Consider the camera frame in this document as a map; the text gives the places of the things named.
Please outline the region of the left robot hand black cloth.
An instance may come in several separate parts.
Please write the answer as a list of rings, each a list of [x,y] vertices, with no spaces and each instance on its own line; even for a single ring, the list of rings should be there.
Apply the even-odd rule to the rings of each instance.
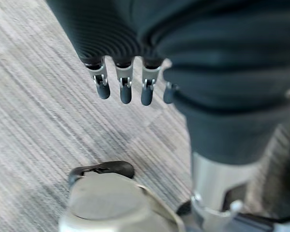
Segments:
[[[123,101],[135,56],[172,62],[165,94],[187,122],[191,210],[218,232],[238,214],[243,188],[277,126],[290,115],[290,0],[49,0],[80,60],[93,73],[110,56]]]

